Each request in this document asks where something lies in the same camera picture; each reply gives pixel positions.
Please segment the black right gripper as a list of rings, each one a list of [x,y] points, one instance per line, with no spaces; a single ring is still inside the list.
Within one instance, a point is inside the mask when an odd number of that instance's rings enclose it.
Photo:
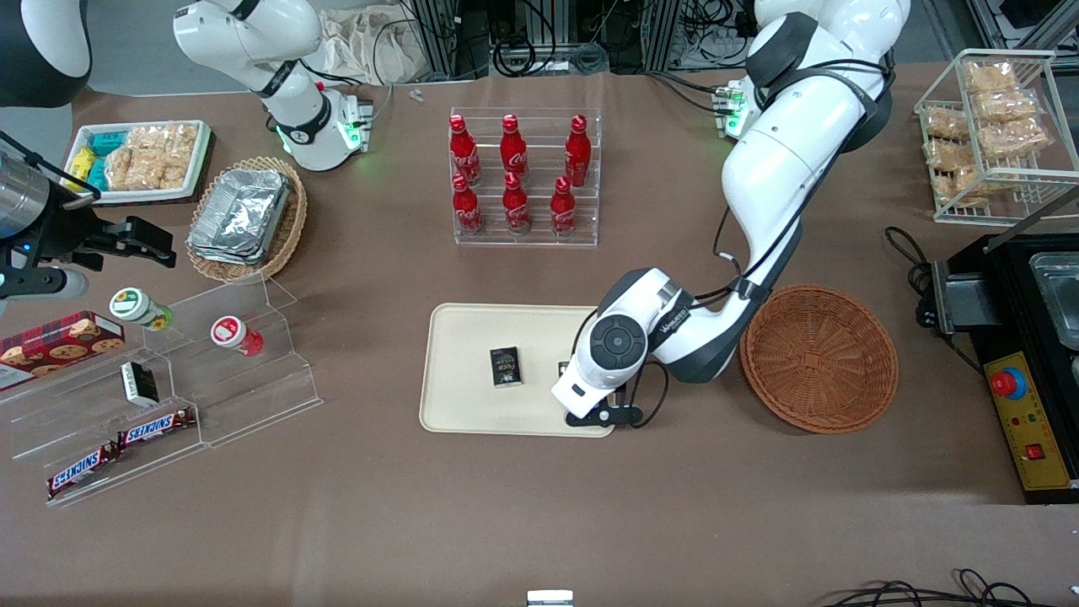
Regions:
[[[93,210],[94,197],[49,184],[49,201],[35,222],[35,264],[59,261],[103,270],[104,256],[136,257],[173,270],[177,254],[149,246],[169,246],[169,231],[142,218],[109,223]]]

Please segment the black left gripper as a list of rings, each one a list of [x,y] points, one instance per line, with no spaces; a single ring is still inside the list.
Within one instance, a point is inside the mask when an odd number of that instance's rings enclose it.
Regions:
[[[556,373],[561,378],[566,373],[572,373],[573,361],[559,361],[556,364]],[[571,412],[564,415],[564,422],[569,427],[637,427],[644,422],[643,411],[639,406],[622,405],[609,406],[598,405],[585,417],[577,417]]]

